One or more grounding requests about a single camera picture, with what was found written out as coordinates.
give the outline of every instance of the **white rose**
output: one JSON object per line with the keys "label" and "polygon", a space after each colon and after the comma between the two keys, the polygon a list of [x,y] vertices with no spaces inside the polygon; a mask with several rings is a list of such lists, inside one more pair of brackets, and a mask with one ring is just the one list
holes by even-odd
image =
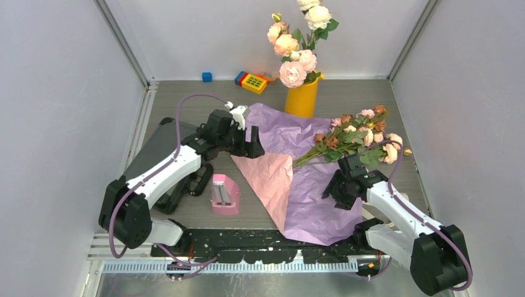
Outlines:
{"label": "white rose", "polygon": [[300,57],[301,57],[301,54],[299,54],[298,51],[292,51],[290,55],[290,59],[292,59],[292,61],[297,61],[299,60]]}
{"label": "white rose", "polygon": [[314,6],[321,5],[322,1],[323,0],[297,0],[297,4],[299,4],[301,11],[307,11]]}
{"label": "white rose", "polygon": [[332,15],[324,6],[314,6],[305,15],[308,26],[312,30],[326,29],[331,18]]}

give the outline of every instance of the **metal frame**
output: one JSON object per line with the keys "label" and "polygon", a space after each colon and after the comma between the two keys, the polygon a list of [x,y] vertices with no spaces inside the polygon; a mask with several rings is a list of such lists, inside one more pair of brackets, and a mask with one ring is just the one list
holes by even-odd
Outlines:
{"label": "metal frame", "polygon": [[139,80],[142,82],[144,87],[148,87],[149,81],[146,78],[146,75],[144,74],[144,71],[142,70],[141,65],[139,64],[139,61],[137,60],[137,57],[135,57],[133,50],[131,50],[131,47],[129,46],[128,41],[126,41],[126,38],[124,37],[124,33],[122,32],[119,25],[117,24],[116,19],[113,16],[113,13],[111,13],[110,8],[108,4],[106,3],[106,0],[93,0],[93,2],[98,7],[100,14],[102,15],[102,17],[108,24],[108,27],[110,28],[113,36],[115,36],[115,39],[117,43],[119,44],[120,48],[124,51],[124,55],[126,56],[129,63],[131,64],[133,71],[135,71],[135,73],[137,74]]}
{"label": "metal frame", "polygon": [[427,5],[425,5],[423,12],[421,13],[421,15],[419,16],[419,19],[415,23],[415,27],[412,30],[412,33],[410,33],[410,36],[407,39],[407,42],[405,43],[405,46],[403,47],[403,49],[401,50],[401,53],[397,57],[396,63],[394,63],[394,67],[392,68],[390,75],[388,75],[387,79],[390,80],[391,82],[394,81],[394,79],[396,78],[397,73],[401,69],[401,66],[403,66],[403,63],[405,62],[407,56],[412,50],[412,47],[414,46],[421,32],[427,25],[428,20],[430,20],[430,17],[432,16],[432,13],[435,10],[436,6],[440,2],[441,0],[428,0],[427,1]]}

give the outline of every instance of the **orange rose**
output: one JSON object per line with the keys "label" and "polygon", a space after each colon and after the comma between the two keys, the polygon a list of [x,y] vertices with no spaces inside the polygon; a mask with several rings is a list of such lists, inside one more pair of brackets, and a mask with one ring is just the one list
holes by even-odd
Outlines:
{"label": "orange rose", "polygon": [[333,149],[333,150],[337,150],[337,145],[339,144],[339,140],[337,138],[335,138],[334,136],[330,137],[330,139],[328,139],[326,141],[326,145],[330,148],[330,149]]}
{"label": "orange rose", "polygon": [[384,114],[385,112],[386,108],[382,104],[377,104],[376,107],[374,107],[375,114]]}
{"label": "orange rose", "polygon": [[324,136],[323,133],[317,133],[315,134],[315,136],[313,137],[313,139],[315,140],[315,142],[321,142],[325,139],[326,137]]}
{"label": "orange rose", "polygon": [[344,113],[344,114],[341,116],[341,122],[342,122],[343,124],[349,122],[351,119],[352,119],[352,116],[349,115],[349,114],[345,114],[345,113]]}
{"label": "orange rose", "polygon": [[384,121],[377,122],[374,126],[374,130],[377,132],[384,132],[384,128],[386,127],[386,123]]}

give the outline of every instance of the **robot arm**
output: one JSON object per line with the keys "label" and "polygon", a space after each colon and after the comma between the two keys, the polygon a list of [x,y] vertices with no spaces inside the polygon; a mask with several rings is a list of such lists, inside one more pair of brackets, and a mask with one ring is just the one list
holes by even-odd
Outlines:
{"label": "robot arm", "polygon": [[336,207],[349,209],[360,197],[382,211],[399,228],[399,231],[394,231],[377,218],[360,223],[353,235],[359,248],[377,249],[390,255],[410,270],[414,282],[429,296],[467,281],[465,265],[433,230],[444,233],[468,260],[465,239],[459,228],[443,226],[425,215],[403,198],[394,186],[391,186],[391,192],[387,177],[378,170],[368,172],[357,155],[343,158],[338,163],[340,169],[323,192],[323,198],[332,195]]}
{"label": "robot arm", "polygon": [[201,124],[195,134],[181,142],[177,156],[173,152],[144,174],[126,180],[124,176],[111,182],[104,196],[98,224],[109,230],[111,214],[118,201],[135,185],[140,185],[129,195],[118,210],[114,224],[115,238],[128,248],[143,243],[176,246],[183,234],[183,227],[173,220],[157,220],[150,216],[150,209],[166,193],[189,174],[201,167],[202,161],[213,160],[219,152],[257,158],[264,155],[259,141],[259,129],[251,128],[251,141],[246,141],[246,106],[226,105],[230,111],[215,110],[206,124]]}

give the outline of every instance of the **flower vase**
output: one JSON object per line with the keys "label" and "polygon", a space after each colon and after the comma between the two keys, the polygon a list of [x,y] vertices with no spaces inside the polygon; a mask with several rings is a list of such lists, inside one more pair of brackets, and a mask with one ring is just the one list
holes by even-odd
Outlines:
{"label": "flower vase", "polygon": [[321,74],[310,84],[303,84],[297,88],[289,88],[284,112],[301,118],[312,118],[315,110],[317,97],[317,86],[319,80],[323,79]]}

